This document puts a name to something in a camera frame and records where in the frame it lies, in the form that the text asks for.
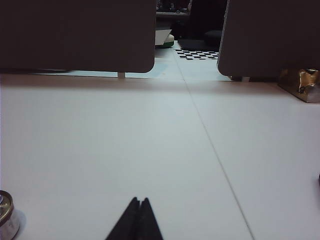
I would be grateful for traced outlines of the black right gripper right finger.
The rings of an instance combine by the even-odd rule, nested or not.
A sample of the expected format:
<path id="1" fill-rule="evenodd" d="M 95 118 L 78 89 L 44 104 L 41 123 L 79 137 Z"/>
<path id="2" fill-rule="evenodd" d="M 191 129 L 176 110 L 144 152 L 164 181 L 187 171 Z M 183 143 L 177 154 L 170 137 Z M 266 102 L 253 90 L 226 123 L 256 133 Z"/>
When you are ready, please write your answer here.
<path id="1" fill-rule="evenodd" d="M 136 228 L 137 240 L 163 240 L 161 230 L 153 212 L 151 203 L 146 197 L 140 205 L 137 228 Z"/>

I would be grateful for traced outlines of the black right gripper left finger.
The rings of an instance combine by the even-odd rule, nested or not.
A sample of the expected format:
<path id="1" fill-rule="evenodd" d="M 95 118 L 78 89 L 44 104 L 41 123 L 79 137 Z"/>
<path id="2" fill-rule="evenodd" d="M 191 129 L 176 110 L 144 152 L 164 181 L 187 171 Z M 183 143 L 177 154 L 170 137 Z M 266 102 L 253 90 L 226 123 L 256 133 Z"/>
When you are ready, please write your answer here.
<path id="1" fill-rule="evenodd" d="M 140 201 L 134 197 L 112 230 L 109 232 L 106 240 L 134 240 L 137 228 L 137 218 L 140 209 Z"/>

